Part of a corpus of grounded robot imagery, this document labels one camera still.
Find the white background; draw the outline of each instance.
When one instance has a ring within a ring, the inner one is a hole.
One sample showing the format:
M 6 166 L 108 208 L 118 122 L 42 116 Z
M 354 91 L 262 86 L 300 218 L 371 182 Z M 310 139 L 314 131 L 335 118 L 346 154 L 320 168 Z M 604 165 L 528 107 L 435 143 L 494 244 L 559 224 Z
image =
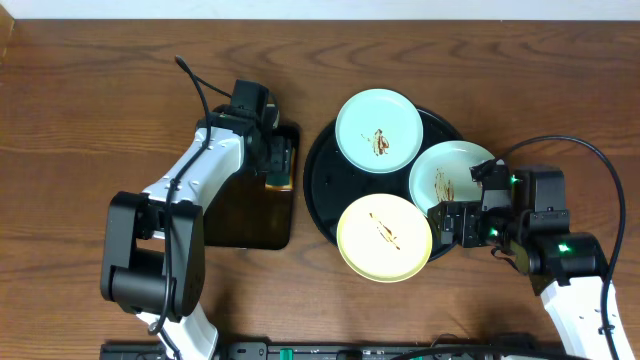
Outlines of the white background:
M 640 0 L 0 0 L 16 19 L 640 20 Z

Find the white plate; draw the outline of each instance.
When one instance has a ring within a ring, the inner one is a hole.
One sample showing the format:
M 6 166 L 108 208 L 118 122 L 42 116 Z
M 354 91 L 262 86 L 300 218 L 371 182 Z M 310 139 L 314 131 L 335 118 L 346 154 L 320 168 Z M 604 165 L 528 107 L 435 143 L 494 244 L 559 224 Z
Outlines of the white plate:
M 403 168 L 418 154 L 422 120 L 415 106 L 397 92 L 366 90 L 340 110 L 336 139 L 342 154 L 356 167 L 389 173 Z M 389 147 L 380 151 L 378 145 L 385 140 Z
M 427 210 L 442 201 L 477 201 L 482 188 L 471 180 L 469 168 L 493 155 L 466 141 L 447 141 L 428 148 L 418 157 L 409 175 L 413 203 L 427 216 Z
M 358 274 L 396 282 L 417 274 L 431 254 L 427 219 L 409 201 L 373 194 L 354 201 L 338 222 L 338 249 Z

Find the cream colored plate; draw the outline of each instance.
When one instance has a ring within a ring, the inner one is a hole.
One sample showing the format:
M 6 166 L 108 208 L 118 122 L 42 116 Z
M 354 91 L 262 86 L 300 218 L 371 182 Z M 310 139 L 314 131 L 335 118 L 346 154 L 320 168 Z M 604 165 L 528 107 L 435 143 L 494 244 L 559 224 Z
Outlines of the cream colored plate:
M 394 195 L 354 201 L 338 222 L 338 249 L 358 274 L 379 282 L 410 278 L 431 254 L 431 229 L 420 210 Z

